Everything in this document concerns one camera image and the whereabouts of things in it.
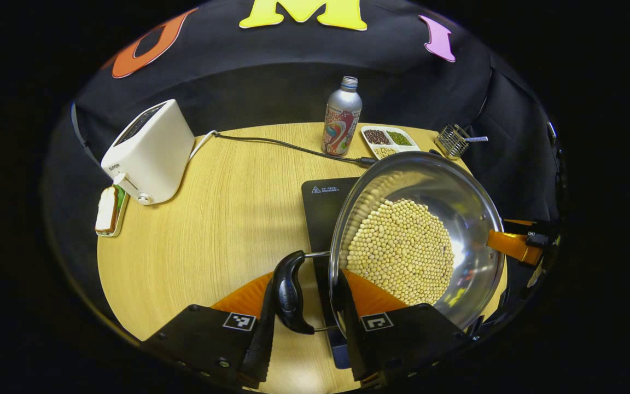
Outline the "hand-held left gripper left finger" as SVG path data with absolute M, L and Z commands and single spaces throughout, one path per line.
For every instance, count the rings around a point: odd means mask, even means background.
M 272 356 L 272 278 L 261 275 L 213 306 L 186 306 L 142 350 L 219 386 L 258 389 Z

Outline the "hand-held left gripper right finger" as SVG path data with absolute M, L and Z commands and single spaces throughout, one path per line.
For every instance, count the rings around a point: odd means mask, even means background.
M 422 374 L 472 343 L 433 306 L 405 306 L 348 271 L 339 271 L 336 304 L 353 378 L 361 384 L 392 384 Z

